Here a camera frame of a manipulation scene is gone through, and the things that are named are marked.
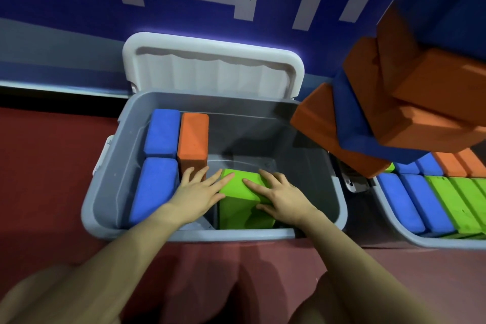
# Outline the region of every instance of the gray storage container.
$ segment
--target gray storage container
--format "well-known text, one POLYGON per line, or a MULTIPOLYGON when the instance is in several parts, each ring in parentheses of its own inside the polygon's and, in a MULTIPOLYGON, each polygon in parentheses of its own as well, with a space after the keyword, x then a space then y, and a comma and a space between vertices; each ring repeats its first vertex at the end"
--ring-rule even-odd
MULTIPOLYGON (((154 109, 201 112, 210 116, 208 176, 221 168, 284 173, 334 224, 343 229, 345 199, 328 153, 297 132, 289 120, 298 102, 290 99, 234 98, 149 90, 131 97, 104 161, 86 194, 81 218, 93 236, 112 240, 125 231, 126 220, 144 161, 143 144, 154 109)), ((170 241, 252 241, 295 238, 281 223, 273 229, 219 230, 218 208, 205 217, 215 230, 179 230, 170 241)))
POLYGON ((465 249, 465 250, 486 250, 486 240, 474 239, 447 239, 447 238, 430 238, 414 235, 398 221, 395 214, 381 189, 378 180, 375 178, 369 180, 371 192, 383 214, 386 221, 397 236, 397 240, 404 240, 418 247, 432 249, 465 249))

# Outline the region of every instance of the wall graphic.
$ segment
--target wall graphic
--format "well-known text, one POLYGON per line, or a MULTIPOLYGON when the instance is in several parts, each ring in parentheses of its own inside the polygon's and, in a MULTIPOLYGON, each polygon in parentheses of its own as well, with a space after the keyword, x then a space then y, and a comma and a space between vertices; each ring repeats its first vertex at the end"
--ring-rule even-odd
POLYGON ((302 94, 373 36, 391 0, 0 0, 0 84, 30 82, 126 94, 121 47, 161 32, 289 49, 302 94))

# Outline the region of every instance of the floor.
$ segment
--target floor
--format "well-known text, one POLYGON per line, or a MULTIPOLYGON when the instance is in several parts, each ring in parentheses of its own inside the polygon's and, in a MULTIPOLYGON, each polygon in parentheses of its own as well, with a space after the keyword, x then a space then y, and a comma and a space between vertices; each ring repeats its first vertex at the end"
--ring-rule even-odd
MULTIPOLYGON (((103 246, 80 209, 117 121, 0 108, 0 297, 20 279, 81 264, 103 246)), ((451 322, 484 322, 486 253, 367 250, 451 322)), ((325 271, 306 239, 167 244, 124 311, 124 322, 284 323, 325 271)))

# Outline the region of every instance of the forearm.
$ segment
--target forearm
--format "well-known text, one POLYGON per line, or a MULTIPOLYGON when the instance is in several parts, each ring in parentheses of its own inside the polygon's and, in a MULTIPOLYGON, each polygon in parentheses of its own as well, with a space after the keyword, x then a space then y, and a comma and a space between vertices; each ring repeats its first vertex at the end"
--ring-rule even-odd
POLYGON ((349 314, 367 323, 436 323, 433 315, 378 262, 321 212, 301 229, 328 269, 333 288, 349 314))
POLYGON ((179 227, 155 212, 78 267, 13 323, 111 324, 155 255, 179 227))

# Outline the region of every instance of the bin lid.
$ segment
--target bin lid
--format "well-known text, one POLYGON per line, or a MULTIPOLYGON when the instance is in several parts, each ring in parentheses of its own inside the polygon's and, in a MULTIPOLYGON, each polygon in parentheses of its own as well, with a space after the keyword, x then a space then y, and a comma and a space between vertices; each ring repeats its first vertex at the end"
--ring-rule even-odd
POLYGON ((123 61, 134 93, 157 88, 290 99, 304 78, 301 58, 289 50, 152 32, 130 36, 123 61))

